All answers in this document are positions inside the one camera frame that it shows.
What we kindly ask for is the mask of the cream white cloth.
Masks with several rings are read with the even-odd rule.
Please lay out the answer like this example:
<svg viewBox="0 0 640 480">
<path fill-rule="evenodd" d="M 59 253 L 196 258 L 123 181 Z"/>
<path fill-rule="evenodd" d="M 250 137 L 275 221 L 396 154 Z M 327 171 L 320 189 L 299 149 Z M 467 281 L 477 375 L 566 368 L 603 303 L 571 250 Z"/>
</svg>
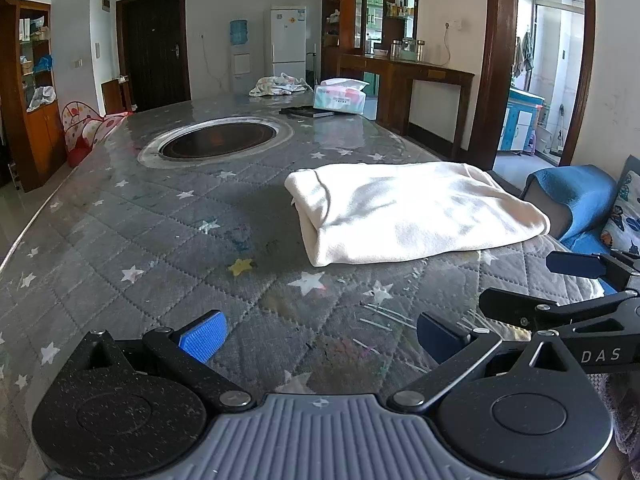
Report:
<svg viewBox="0 0 640 480">
<path fill-rule="evenodd" d="M 485 250 L 550 231 L 536 206 L 457 162 L 333 164 L 292 172 L 284 186 L 316 268 Z"/>
</svg>

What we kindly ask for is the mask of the blue covered chair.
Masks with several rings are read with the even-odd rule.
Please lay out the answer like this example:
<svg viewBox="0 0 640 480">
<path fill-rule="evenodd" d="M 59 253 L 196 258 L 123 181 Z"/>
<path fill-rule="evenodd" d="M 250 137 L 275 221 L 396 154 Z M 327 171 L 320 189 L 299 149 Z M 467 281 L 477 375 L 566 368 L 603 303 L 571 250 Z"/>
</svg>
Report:
<svg viewBox="0 0 640 480">
<path fill-rule="evenodd" d="M 639 159 L 615 180 L 592 165 L 561 166 L 527 177 L 521 198 L 550 220 L 549 234 L 571 252 L 639 253 Z"/>
</svg>

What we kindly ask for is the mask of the grey quilted star tablecloth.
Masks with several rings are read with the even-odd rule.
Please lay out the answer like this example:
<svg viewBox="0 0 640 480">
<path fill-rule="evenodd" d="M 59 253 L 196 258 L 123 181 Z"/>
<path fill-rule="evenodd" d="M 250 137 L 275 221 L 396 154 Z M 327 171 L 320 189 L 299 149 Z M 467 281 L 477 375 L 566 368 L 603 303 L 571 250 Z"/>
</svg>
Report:
<svg viewBox="0 0 640 480">
<path fill-rule="evenodd" d="M 221 311 L 229 335 L 212 367 L 255 396 L 388 396 L 432 366 L 416 340 L 431 311 L 469 321 L 489 287 L 557 304 L 601 286 L 549 272 L 548 236 L 486 252 L 373 266 L 308 261 L 285 178 L 336 162 L 427 162 L 362 117 L 303 120 L 281 102 L 227 98 L 129 117 L 29 222 L 1 268 L 1 474 L 38 479 L 32 414 L 81 338 L 134 339 Z M 200 166 L 149 168 L 162 133 L 220 118 L 272 119 L 288 140 Z"/>
</svg>

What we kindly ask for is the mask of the blue white cabinet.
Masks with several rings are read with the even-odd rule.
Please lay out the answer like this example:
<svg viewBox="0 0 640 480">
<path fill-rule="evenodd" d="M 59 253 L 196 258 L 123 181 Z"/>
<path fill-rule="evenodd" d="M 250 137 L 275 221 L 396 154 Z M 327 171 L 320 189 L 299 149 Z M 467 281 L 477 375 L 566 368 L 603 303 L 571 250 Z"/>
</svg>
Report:
<svg viewBox="0 0 640 480">
<path fill-rule="evenodd" d="M 498 151 L 533 154 L 538 117 L 543 109 L 542 96 L 511 87 Z"/>
</svg>

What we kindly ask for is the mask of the round black induction cooktop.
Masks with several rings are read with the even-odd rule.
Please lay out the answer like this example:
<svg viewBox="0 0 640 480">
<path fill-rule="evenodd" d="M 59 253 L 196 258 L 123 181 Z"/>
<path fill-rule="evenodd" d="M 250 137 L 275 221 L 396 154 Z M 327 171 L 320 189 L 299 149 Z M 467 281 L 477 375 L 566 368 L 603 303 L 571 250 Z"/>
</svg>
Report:
<svg viewBox="0 0 640 480">
<path fill-rule="evenodd" d="M 138 154 L 138 162 L 153 169 L 177 169 L 218 164 L 254 156 L 288 142 L 291 125 L 266 116 L 235 116 L 166 131 Z"/>
</svg>

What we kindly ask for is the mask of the red white play tent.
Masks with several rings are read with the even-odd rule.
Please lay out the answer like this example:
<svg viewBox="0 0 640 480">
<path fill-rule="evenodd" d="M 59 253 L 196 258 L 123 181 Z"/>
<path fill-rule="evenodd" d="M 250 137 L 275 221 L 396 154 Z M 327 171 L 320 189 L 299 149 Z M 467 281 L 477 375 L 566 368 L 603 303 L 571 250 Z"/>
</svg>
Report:
<svg viewBox="0 0 640 480">
<path fill-rule="evenodd" d="M 68 166 L 77 167 L 96 144 L 103 142 L 128 116 L 129 112 L 101 116 L 87 103 L 67 103 L 61 117 Z"/>
</svg>

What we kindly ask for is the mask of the wooden console table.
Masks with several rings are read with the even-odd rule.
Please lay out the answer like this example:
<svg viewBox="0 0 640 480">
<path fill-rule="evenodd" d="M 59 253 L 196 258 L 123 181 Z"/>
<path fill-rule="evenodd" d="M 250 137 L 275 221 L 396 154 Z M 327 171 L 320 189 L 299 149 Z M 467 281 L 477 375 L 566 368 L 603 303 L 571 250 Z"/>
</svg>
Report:
<svg viewBox="0 0 640 480">
<path fill-rule="evenodd" d="M 461 144 L 469 113 L 473 74 L 427 63 L 351 53 L 343 53 L 338 57 L 337 73 L 340 76 L 356 73 L 372 73 L 380 76 L 381 87 L 378 92 L 378 110 L 376 111 L 376 122 L 380 126 L 416 141 L 444 159 L 454 162 L 465 159 L 465 150 Z M 454 140 L 443 139 L 436 136 L 434 132 L 410 122 L 412 90 L 415 81 L 448 84 L 448 86 L 459 88 Z"/>
</svg>

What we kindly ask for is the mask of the wooden shelf cabinet left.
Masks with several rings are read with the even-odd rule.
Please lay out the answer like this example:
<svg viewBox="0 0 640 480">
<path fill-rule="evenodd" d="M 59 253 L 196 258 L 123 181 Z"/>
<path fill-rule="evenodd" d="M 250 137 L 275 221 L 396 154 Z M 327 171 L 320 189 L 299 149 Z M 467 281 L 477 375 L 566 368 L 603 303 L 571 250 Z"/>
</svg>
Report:
<svg viewBox="0 0 640 480">
<path fill-rule="evenodd" d="M 26 192 L 66 162 L 54 88 L 51 6 L 1 0 L 1 118 L 14 174 Z"/>
</svg>

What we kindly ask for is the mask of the black notebook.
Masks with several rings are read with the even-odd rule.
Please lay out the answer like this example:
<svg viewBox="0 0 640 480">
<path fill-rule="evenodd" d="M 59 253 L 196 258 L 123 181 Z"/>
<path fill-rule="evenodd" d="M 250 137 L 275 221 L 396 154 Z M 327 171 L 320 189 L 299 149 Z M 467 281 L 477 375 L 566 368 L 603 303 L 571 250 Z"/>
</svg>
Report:
<svg viewBox="0 0 640 480">
<path fill-rule="evenodd" d="M 283 107 L 279 110 L 279 114 L 286 117 L 299 117 L 299 118 L 327 118 L 334 115 L 332 110 L 318 110 L 313 106 L 289 106 Z"/>
</svg>

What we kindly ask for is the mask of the tissue pack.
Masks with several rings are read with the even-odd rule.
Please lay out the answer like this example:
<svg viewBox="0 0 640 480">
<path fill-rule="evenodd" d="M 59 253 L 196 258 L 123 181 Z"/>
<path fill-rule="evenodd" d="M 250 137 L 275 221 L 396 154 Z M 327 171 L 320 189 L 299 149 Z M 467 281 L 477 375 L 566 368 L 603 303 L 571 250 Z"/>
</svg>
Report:
<svg viewBox="0 0 640 480">
<path fill-rule="evenodd" d="M 331 78 L 314 88 L 314 108 L 352 115 L 362 115 L 367 95 L 367 81 L 350 78 Z"/>
</svg>

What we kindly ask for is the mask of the crumpled patterned cloth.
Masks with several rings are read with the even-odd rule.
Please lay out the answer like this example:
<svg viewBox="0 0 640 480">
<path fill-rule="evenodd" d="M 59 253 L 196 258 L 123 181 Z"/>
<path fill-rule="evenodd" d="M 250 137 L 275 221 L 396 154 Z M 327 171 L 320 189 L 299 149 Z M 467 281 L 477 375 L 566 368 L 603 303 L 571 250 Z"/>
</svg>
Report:
<svg viewBox="0 0 640 480">
<path fill-rule="evenodd" d="M 280 76 L 265 76 L 256 82 L 254 88 L 248 92 L 252 98 L 263 96 L 292 96 L 311 89 L 303 79 L 292 77 L 286 73 Z"/>
</svg>

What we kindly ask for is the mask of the water dispenser with blue bottle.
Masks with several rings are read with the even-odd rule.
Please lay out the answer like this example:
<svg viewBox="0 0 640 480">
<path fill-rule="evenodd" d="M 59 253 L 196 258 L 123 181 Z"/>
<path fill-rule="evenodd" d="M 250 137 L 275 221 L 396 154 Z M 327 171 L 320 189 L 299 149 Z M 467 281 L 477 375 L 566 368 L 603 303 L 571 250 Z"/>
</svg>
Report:
<svg viewBox="0 0 640 480">
<path fill-rule="evenodd" d="M 230 22 L 230 82 L 233 93 L 241 94 L 250 91 L 251 68 L 248 21 L 232 20 Z"/>
</svg>

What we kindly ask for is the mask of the dark wooden door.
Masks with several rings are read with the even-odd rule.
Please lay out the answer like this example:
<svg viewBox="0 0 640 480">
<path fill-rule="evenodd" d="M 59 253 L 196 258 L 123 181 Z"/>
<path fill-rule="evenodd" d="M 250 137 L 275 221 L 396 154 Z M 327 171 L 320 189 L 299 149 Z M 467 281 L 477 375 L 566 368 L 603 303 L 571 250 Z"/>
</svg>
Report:
<svg viewBox="0 0 640 480">
<path fill-rule="evenodd" d="M 116 2 L 119 70 L 138 112 L 191 99 L 186 0 Z"/>
</svg>

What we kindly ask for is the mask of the wooden display cabinet right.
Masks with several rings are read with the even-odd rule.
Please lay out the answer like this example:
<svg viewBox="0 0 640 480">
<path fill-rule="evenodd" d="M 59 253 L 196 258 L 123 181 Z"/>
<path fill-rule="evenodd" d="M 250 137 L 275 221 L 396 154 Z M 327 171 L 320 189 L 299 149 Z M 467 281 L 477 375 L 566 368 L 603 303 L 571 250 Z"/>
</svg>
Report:
<svg viewBox="0 0 640 480">
<path fill-rule="evenodd" d="M 418 0 L 321 0 L 320 77 L 337 75 L 343 53 L 386 53 L 416 38 Z"/>
</svg>

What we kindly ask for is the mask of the white refrigerator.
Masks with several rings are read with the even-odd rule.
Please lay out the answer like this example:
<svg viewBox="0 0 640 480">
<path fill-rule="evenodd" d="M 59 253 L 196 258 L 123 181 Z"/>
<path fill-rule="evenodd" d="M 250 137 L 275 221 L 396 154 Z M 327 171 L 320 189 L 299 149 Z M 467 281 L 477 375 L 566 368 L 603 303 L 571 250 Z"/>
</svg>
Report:
<svg viewBox="0 0 640 480">
<path fill-rule="evenodd" d="M 273 6 L 265 16 L 265 63 L 267 76 L 285 74 L 306 77 L 307 9 L 304 6 Z"/>
</svg>

